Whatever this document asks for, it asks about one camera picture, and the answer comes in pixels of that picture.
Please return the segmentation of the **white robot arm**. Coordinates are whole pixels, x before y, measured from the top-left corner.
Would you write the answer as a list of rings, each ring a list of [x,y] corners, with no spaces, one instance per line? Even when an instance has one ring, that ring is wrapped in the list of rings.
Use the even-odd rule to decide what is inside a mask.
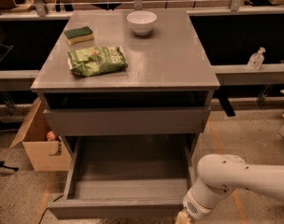
[[[183,198],[176,224],[194,224],[203,219],[235,189],[284,202],[284,165],[248,164],[239,156],[209,154],[198,161],[197,173]]]

